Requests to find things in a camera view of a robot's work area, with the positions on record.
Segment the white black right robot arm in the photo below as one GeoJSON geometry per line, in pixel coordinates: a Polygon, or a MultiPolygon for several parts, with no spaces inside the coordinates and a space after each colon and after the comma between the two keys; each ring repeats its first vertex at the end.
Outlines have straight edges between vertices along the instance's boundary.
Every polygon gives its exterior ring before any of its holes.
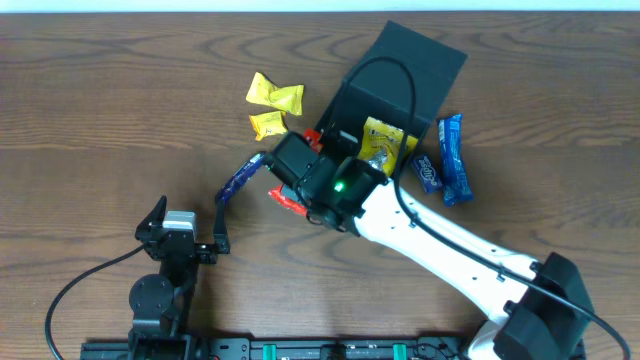
{"type": "Polygon", "coordinates": [[[579,356],[592,304],[577,266],[501,248],[428,209],[371,162],[334,147],[316,153],[297,133],[265,157],[301,196],[310,217],[399,252],[474,303],[487,320],[464,353],[470,359],[579,356]]]}

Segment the yellow seed snack bag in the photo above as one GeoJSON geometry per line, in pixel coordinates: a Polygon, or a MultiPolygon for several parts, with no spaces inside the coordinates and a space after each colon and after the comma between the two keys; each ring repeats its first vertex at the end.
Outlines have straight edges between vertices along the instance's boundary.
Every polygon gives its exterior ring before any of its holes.
{"type": "Polygon", "coordinates": [[[363,137],[358,159],[365,161],[376,170],[391,177],[404,132],[373,117],[368,117],[363,125],[363,137]]]}

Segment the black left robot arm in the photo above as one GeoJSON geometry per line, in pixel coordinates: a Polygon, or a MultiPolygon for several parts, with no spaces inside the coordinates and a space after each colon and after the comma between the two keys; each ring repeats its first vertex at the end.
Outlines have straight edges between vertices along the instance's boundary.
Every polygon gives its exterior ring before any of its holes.
{"type": "Polygon", "coordinates": [[[141,277],[130,290],[129,360],[201,360],[211,353],[204,338],[187,332],[187,322],[199,267],[214,265],[231,250],[224,217],[218,214],[214,241],[198,243],[196,214],[169,211],[167,203],[161,196],[135,230],[141,249],[160,268],[141,277]]]}

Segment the red Hacks candy bag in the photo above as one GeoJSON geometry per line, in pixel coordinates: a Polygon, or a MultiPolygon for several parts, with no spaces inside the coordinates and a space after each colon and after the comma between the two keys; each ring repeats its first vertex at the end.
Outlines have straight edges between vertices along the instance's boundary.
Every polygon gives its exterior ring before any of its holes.
{"type": "MultiPolygon", "coordinates": [[[[303,137],[315,153],[319,153],[321,151],[323,145],[320,142],[320,139],[322,137],[322,134],[320,132],[308,128],[303,133],[303,137]]],[[[289,209],[301,216],[307,215],[308,210],[302,204],[302,201],[298,198],[296,193],[291,188],[285,186],[284,184],[270,189],[268,191],[268,194],[282,207],[289,209]]]]}

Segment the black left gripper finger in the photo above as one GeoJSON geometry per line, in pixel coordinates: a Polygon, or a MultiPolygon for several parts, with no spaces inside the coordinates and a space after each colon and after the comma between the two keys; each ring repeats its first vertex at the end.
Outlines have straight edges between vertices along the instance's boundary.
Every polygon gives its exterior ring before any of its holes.
{"type": "Polygon", "coordinates": [[[139,223],[135,229],[136,240],[151,240],[154,233],[162,228],[162,223],[166,215],[167,197],[162,195],[154,208],[139,223]]]}
{"type": "Polygon", "coordinates": [[[230,253],[229,236],[224,218],[225,205],[223,198],[220,198],[216,203],[216,217],[212,234],[218,254],[230,253]]]}

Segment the blue wafer bar packet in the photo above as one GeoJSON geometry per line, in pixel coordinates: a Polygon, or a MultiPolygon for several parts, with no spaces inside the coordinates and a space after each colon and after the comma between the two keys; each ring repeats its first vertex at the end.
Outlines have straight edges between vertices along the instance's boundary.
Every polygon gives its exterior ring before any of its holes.
{"type": "Polygon", "coordinates": [[[469,185],[466,166],[461,156],[462,114],[438,121],[438,135],[442,160],[443,199],[447,207],[474,198],[469,185]]]}

